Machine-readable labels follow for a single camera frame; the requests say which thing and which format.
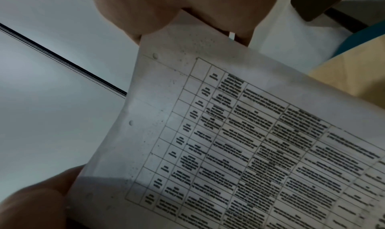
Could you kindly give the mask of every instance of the floor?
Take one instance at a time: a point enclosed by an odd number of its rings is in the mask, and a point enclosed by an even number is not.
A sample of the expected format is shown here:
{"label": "floor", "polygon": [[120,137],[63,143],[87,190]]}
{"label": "floor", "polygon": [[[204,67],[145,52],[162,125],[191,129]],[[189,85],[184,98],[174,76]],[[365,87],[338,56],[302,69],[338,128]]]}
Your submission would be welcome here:
{"label": "floor", "polygon": [[[366,5],[373,13],[358,16],[372,24],[385,19],[384,10],[373,9],[374,5],[383,6],[383,1],[345,0],[337,7],[355,14],[359,10],[351,12],[351,8]],[[92,0],[0,0],[0,8],[0,23],[122,90],[128,89],[138,47],[102,18]],[[278,0],[256,28],[250,48],[308,73],[327,61],[349,35],[327,17],[306,23],[290,6],[290,0]],[[0,106],[0,119],[12,123],[0,125],[4,144],[0,181],[7,184],[0,190],[1,200],[18,188],[85,163],[123,101],[110,99],[103,90],[69,77],[56,63],[43,63],[32,53],[28,53],[29,58],[22,57],[26,49],[6,35],[0,37],[0,49],[0,99],[6,100],[6,105]],[[11,57],[12,52],[20,57]],[[49,113],[45,115],[40,110],[46,108]]]}

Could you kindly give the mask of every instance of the yellow cloth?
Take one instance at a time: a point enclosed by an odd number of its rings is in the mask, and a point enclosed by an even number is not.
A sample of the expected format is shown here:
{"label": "yellow cloth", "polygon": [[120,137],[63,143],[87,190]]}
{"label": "yellow cloth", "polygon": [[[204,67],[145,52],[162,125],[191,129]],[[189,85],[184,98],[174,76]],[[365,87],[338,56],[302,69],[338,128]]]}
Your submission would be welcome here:
{"label": "yellow cloth", "polygon": [[309,76],[385,109],[385,35],[330,59]]}

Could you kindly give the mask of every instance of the human hand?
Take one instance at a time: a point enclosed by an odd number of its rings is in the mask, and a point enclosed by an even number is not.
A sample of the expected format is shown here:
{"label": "human hand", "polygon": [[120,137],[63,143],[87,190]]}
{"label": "human hand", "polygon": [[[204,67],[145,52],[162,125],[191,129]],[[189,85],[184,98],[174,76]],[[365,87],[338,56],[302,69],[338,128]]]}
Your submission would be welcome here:
{"label": "human hand", "polygon": [[168,25],[183,9],[248,46],[276,0],[95,0],[99,11],[139,44],[143,34]]}
{"label": "human hand", "polygon": [[0,229],[65,229],[65,195],[84,166],[23,188],[0,203]]}

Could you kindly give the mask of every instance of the blue fabric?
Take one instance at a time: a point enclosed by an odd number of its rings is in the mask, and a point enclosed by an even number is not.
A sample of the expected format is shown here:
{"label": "blue fabric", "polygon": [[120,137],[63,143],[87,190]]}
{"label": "blue fabric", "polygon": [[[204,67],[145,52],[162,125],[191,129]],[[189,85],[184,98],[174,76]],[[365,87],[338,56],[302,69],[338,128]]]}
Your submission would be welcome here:
{"label": "blue fabric", "polygon": [[367,41],[370,41],[376,37],[385,34],[385,21],[376,23],[366,29],[363,29],[351,36],[349,36],[342,44],[338,47],[333,57],[344,53],[358,45],[361,45]]}

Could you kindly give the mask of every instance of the white paper sheet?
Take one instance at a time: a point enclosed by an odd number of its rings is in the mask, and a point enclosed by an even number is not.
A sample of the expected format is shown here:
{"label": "white paper sheet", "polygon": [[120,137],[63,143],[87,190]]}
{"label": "white paper sheet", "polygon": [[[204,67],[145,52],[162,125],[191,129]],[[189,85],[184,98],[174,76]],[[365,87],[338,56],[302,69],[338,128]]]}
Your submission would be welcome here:
{"label": "white paper sheet", "polygon": [[69,215],[92,229],[381,229],[384,130],[382,109],[181,12],[142,38]]}

